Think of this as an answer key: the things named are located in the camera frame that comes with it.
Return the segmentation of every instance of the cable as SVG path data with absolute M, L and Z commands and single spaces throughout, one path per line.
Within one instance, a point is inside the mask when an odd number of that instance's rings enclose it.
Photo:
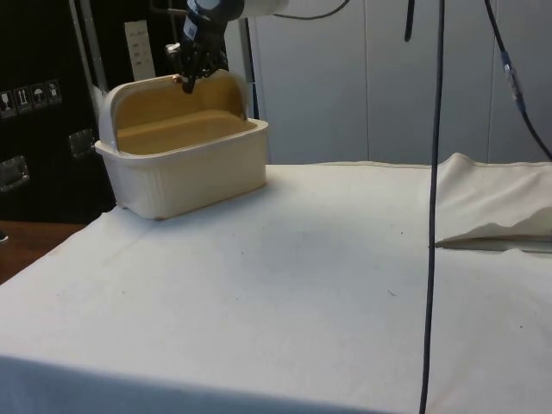
M 543 142 L 543 140 L 541 139 L 541 137 L 539 136 L 539 134 L 536 132 L 535 130 L 535 127 L 533 127 L 533 123 L 531 122 L 531 120 L 529 119 L 529 115 L 527 114 L 527 111 L 524 111 L 521 113 L 521 116 L 522 118 L 524 119 L 524 122 L 525 122 L 525 125 L 527 125 L 527 129 L 529 130 L 529 132 L 531 132 L 531 135 L 533 136 L 533 138 L 535 139 L 536 143 L 538 144 L 538 146 L 542 149 L 542 151 L 546 154 L 546 156 L 548 157 L 548 159 L 550 161 L 552 161 L 552 153 L 550 152 L 550 150 L 548 149 L 548 147 L 546 147 L 546 144 Z
M 351 0 L 343 0 L 343 3 L 341 3 L 335 9 L 333 9 L 330 12 L 325 13 L 323 15 L 319 15 L 319 16 L 305 16 L 305 17 L 303 17 L 303 16 L 278 15 L 278 14 L 273 15 L 273 16 L 279 17 L 281 19 L 302 20 L 302 21 L 320 20 L 320 19 L 325 19 L 326 17 L 336 15 L 337 13 L 339 13 L 340 11 L 345 9 L 349 3 L 351 3 Z
M 425 310 L 425 335 L 423 339 L 423 376 L 420 414 L 425 414 L 430 385 L 431 327 L 433 323 L 433 293 L 435 287 L 436 255 L 436 205 L 437 176 L 439 166 L 439 139 L 441 137 L 442 78 L 444 72 L 444 39 L 445 39 L 445 0 L 439 0 L 439 39 L 437 43 L 437 87 L 435 99 L 435 117 L 433 120 L 433 148 L 431 155 L 431 190 L 430 190 L 430 257 L 428 270 L 428 292 Z
M 486 6 L 486 13 L 489 15 L 489 20 L 491 21 L 494 37 L 496 37 L 497 43 L 499 44 L 500 52 L 504 53 L 506 51 L 506 48 L 504 46 L 504 42 L 502 41 L 502 35 L 500 34 L 499 25 L 497 24 L 497 19 L 494 18 L 494 13 L 492 12 L 491 2 L 489 0 L 485 0 L 485 6 Z
M 156 7 L 154 0 L 149 0 L 149 10 L 157 15 L 188 16 L 188 12 L 183 9 L 162 9 L 160 7 Z
M 543 142 L 539 134 L 536 132 L 535 127 L 533 127 L 533 123 L 529 118 L 529 114 L 527 113 L 527 105 L 525 104 L 524 94 L 521 90 L 521 85 L 519 84 L 518 76 L 516 74 L 516 69 L 514 68 L 514 65 L 511 63 L 510 55 L 508 54 L 508 52 L 506 52 L 504 42 L 502 41 L 502 35 L 500 34 L 499 25 L 497 24 L 497 19 L 495 18 L 494 13 L 492 12 L 491 1 L 485 0 L 485 6 L 486 6 L 486 12 L 489 15 L 489 20 L 491 21 L 494 37 L 496 38 L 497 44 L 499 45 L 500 55 L 502 57 L 502 62 L 504 64 L 505 73 L 508 78 L 508 82 L 510 84 L 511 90 L 513 92 L 514 99 L 517 104 L 517 108 L 519 109 L 519 112 L 521 112 L 521 116 L 524 119 L 525 125 L 527 126 L 527 129 L 530 131 L 531 136 L 535 140 L 536 144 L 542 149 L 542 151 L 548 157 L 548 159 L 552 161 L 552 153 L 546 147 L 546 144 Z
M 408 0 L 408 11 L 406 13 L 405 41 L 410 41 L 412 37 L 412 26 L 414 26 L 414 9 L 416 0 Z

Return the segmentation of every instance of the metal frame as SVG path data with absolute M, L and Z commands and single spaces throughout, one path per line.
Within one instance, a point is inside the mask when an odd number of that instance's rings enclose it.
M 85 22 L 85 35 L 90 46 L 92 66 L 96 75 L 97 85 L 94 85 L 92 81 L 91 65 L 86 56 L 83 29 L 78 19 L 77 6 L 75 0 L 69 0 L 69 9 L 71 11 L 72 24 L 75 28 L 75 35 L 77 37 L 78 51 L 83 64 L 83 70 L 85 71 L 86 83 L 88 84 L 88 91 L 90 93 L 92 106 L 94 107 L 94 115 L 96 116 L 96 120 L 98 120 L 100 105 L 102 104 L 103 96 L 109 92 L 109 87 L 107 78 L 105 77 L 104 62 L 102 60 L 99 42 L 97 41 L 96 26 L 94 24 L 90 0 L 80 0 L 80 8 Z

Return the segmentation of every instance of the white cloth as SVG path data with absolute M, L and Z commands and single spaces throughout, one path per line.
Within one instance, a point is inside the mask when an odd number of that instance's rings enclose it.
M 429 170 L 268 176 L 167 222 L 115 209 L 0 286 L 0 412 L 415 412 Z M 551 265 L 438 252 L 430 412 L 549 412 Z
M 544 236 L 552 244 L 552 164 L 480 164 L 455 154 L 439 169 L 437 240 Z

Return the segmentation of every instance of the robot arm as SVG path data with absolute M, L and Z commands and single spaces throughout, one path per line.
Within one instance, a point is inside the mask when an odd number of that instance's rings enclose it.
M 192 93 L 198 78 L 209 77 L 226 63 L 223 52 L 228 22 L 277 13 L 288 0 L 188 0 L 182 41 L 166 47 L 183 89 Z

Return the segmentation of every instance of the white wall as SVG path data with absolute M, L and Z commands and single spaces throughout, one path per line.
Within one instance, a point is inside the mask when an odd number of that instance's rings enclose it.
M 314 15 L 340 2 L 294 0 L 286 13 Z M 406 3 L 352 0 L 316 22 L 255 19 L 255 73 L 261 114 L 272 128 L 272 162 L 429 161 L 437 1 L 417 0 L 408 44 Z M 552 2 L 494 5 L 530 114 L 552 146 Z M 483 0 L 448 0 L 446 36 L 442 159 L 462 152 L 482 161 L 542 160 L 511 100 Z

